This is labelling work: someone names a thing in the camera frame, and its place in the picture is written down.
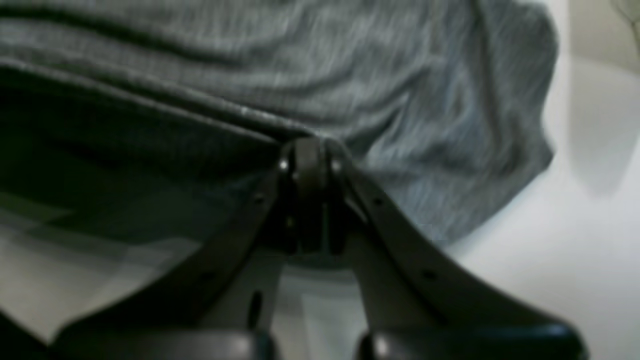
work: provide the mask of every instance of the white floor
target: white floor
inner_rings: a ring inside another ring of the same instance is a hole
[[[545,110],[556,157],[549,171],[451,254],[488,282],[573,322],[592,359],[638,360],[640,56],[630,26],[608,0],[546,2],[562,45]],[[163,196],[183,201],[179,194]],[[152,208],[161,200],[142,196],[135,206]],[[182,238],[128,246],[65,234],[40,225],[63,217],[63,210],[7,193],[0,193],[0,202],[11,209],[0,210],[0,304],[43,339],[195,248]],[[37,218],[18,215],[24,207]],[[73,238],[83,248],[43,236]],[[287,269],[273,327],[286,360],[350,359],[365,327],[349,273]]]

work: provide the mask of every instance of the screw hole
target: screw hole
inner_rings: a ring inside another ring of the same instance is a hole
[[[432,270],[423,270],[422,277],[426,280],[434,281],[438,279],[438,274],[436,274],[435,271]]]

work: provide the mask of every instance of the wrinkled cloth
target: wrinkled cloth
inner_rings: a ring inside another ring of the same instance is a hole
[[[241,202],[280,144],[337,139],[444,246],[552,159],[557,57],[512,0],[0,0],[0,122]]]

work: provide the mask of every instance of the dark fabric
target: dark fabric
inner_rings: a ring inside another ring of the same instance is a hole
[[[556,55],[544,8],[512,0],[0,0],[0,84],[96,106],[1,120],[212,184],[330,136],[445,245],[548,166]]]

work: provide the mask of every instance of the heathered gray fabric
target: heathered gray fabric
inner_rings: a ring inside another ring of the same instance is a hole
[[[96,106],[0,115],[196,175],[330,136],[445,245],[548,166],[556,41],[512,0],[0,0],[0,83]]]

